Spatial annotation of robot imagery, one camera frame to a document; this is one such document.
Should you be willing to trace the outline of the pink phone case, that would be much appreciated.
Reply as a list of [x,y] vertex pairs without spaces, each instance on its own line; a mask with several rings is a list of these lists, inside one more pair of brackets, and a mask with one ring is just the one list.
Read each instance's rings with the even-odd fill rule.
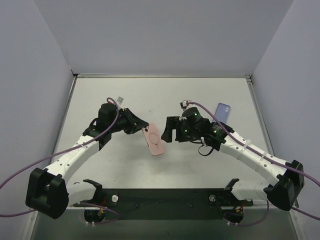
[[149,123],[147,127],[142,128],[141,131],[152,156],[160,156],[166,152],[157,126],[153,122]]

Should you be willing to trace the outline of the lavender phone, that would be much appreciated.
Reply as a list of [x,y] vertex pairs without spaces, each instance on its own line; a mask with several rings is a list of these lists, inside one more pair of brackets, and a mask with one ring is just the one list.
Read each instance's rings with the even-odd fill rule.
[[216,107],[214,116],[219,122],[226,124],[228,121],[230,112],[231,112],[231,106],[220,102]]

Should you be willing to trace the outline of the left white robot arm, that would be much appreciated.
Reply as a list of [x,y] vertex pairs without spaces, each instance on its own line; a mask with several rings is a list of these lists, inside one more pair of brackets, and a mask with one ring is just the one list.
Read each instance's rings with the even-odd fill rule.
[[123,131],[132,135],[149,123],[138,118],[128,108],[115,103],[101,105],[97,118],[84,130],[71,151],[64,152],[43,169],[34,169],[29,176],[25,203],[28,207],[52,219],[59,218],[67,207],[87,201],[96,206],[103,199],[102,185],[90,179],[67,185],[76,171],[98,153],[112,138]]

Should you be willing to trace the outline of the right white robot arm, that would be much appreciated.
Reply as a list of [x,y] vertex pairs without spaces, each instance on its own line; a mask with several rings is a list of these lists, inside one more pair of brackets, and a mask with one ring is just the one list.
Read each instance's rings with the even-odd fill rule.
[[161,139],[167,143],[200,141],[213,151],[227,154],[254,170],[263,180],[237,180],[231,194],[241,200],[266,200],[275,207],[289,211],[304,187],[303,165],[277,158],[242,138],[224,123],[211,122],[196,107],[181,116],[168,116]]

